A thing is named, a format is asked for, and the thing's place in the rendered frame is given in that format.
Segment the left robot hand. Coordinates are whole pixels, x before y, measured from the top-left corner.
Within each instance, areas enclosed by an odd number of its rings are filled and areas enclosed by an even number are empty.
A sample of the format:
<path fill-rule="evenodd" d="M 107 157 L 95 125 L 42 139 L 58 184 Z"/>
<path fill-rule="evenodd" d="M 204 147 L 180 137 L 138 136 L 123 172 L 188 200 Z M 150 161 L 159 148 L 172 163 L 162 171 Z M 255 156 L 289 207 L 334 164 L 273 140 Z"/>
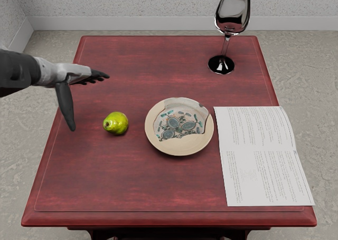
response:
<path fill-rule="evenodd" d="M 71 131 L 75 131 L 73 98 L 70 85 L 96 83 L 109 78 L 109 75 L 94 70 L 85 65 L 73 63 L 51 63 L 41 57 L 36 57 L 41 77 L 36 85 L 54 88 L 59 109 Z"/>

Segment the beige patterned plate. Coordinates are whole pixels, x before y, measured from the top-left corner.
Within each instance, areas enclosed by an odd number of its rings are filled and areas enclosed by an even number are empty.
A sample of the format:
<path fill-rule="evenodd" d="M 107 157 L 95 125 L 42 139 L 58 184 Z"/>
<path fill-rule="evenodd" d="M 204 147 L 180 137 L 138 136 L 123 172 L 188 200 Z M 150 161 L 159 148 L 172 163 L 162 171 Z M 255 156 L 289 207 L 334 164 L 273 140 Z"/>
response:
<path fill-rule="evenodd" d="M 201 103 L 184 97 L 168 98 L 155 104 L 145 119 L 145 133 L 159 151 L 187 156 L 201 151 L 210 142 L 214 122 Z"/>

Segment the green pear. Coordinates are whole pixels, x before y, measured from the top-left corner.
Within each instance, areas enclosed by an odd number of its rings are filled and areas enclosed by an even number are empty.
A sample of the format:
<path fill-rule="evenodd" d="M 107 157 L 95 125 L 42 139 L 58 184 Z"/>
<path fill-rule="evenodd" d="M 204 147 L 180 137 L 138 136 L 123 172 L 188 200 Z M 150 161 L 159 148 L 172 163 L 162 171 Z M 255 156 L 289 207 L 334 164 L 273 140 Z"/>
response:
<path fill-rule="evenodd" d="M 103 128 L 114 135 L 123 135 L 129 126 L 125 114 L 115 111 L 106 116 L 102 124 Z"/>

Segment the clear wine glass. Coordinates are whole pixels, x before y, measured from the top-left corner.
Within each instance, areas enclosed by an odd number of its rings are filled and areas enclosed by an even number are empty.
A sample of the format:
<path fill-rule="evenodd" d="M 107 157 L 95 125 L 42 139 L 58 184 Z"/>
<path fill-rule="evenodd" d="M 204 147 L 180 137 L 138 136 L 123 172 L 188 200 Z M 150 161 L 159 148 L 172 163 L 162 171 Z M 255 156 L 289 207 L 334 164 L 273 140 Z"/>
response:
<path fill-rule="evenodd" d="M 228 74 L 234 70 L 234 61 L 227 56 L 230 38 L 242 33 L 250 19 L 250 0 L 220 0 L 214 23 L 218 31 L 224 34 L 220 55 L 209 59 L 208 68 L 216 74 Z"/>

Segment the open white book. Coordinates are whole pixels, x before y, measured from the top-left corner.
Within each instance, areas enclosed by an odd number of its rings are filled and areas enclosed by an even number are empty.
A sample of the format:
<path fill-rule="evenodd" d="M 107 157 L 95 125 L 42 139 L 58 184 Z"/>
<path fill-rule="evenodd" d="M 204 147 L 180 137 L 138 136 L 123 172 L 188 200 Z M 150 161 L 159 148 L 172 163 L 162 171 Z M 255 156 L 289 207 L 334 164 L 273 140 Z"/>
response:
<path fill-rule="evenodd" d="M 229 207 L 315 204 L 281 106 L 214 111 Z"/>

